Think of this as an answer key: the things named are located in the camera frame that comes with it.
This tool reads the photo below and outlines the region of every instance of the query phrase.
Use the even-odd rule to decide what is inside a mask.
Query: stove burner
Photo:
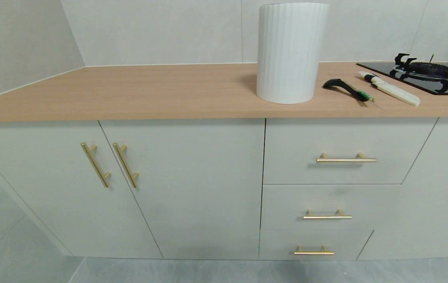
[[[409,68],[412,72],[417,72],[423,75],[438,75],[445,77],[448,74],[448,66],[426,62],[410,63]]]
[[[406,53],[399,53],[395,57],[395,64],[399,70],[406,74],[421,75],[421,77],[433,77],[436,79],[448,79],[448,66],[430,62],[413,62],[416,58],[408,58],[402,62],[402,57],[408,56]]]

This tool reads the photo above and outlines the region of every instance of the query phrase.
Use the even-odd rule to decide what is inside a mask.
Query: gold cabinet handle
[[[137,179],[138,173],[134,173],[133,175],[131,175],[131,170],[130,170],[128,163],[124,156],[124,153],[127,150],[127,145],[123,145],[122,147],[119,147],[118,143],[113,143],[112,146],[116,150],[116,153],[118,154],[118,157],[119,157],[119,161],[121,161],[123,168],[127,172],[128,179],[130,180],[131,185],[133,186],[133,188],[136,188],[135,179]]]
[[[351,215],[344,215],[341,209],[336,211],[335,215],[312,215],[312,210],[303,216],[303,219],[351,219]]]
[[[325,152],[322,152],[320,158],[317,158],[317,163],[376,163],[378,159],[375,158],[366,158],[364,154],[357,153],[357,158],[347,158],[347,159],[338,159],[338,158],[328,158]]]
[[[321,246],[322,251],[320,252],[307,252],[303,251],[301,246],[297,246],[297,250],[294,252],[295,255],[334,255],[334,252],[327,250],[325,246]]]
[[[98,164],[96,163],[95,159],[91,155],[91,152],[93,150],[97,149],[97,145],[92,145],[91,147],[88,147],[88,145],[86,145],[86,143],[81,143],[81,147],[83,148],[84,153],[86,153],[86,156],[90,160],[90,163],[93,166],[93,168],[95,169],[95,172],[97,172],[97,175],[100,178],[100,181],[102,181],[103,186],[106,188],[109,188],[109,184],[107,183],[107,178],[110,177],[110,172],[105,173],[105,175],[102,174],[102,171],[98,167]]]

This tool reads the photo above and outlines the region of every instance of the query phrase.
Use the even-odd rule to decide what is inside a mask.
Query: kitchen counter
[[[192,118],[444,117],[448,96],[384,78],[417,95],[414,107],[360,79],[353,62],[319,65],[314,98],[282,105],[255,94],[256,64],[88,67],[0,95],[0,122]],[[376,102],[359,102],[328,79],[347,79]]]

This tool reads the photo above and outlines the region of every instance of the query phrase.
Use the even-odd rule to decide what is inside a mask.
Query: white ribbed vase
[[[321,3],[260,7],[257,96],[281,104],[313,98],[328,11]]]

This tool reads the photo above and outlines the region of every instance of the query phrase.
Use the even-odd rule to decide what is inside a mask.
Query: white tiled wall
[[[86,66],[241,62],[240,0],[62,0]]]
[[[255,62],[260,5],[311,1],[321,61],[448,60],[448,0],[0,0],[0,93],[84,64]]]
[[[448,61],[448,0],[429,0],[411,50],[419,59]]]
[[[0,283],[67,283],[82,259],[63,255],[0,187]]]
[[[59,0],[0,0],[0,93],[81,66]]]
[[[242,0],[244,62],[257,61],[259,7],[275,2],[293,1]],[[320,60],[376,61],[409,52],[427,0],[321,2],[330,9]]]

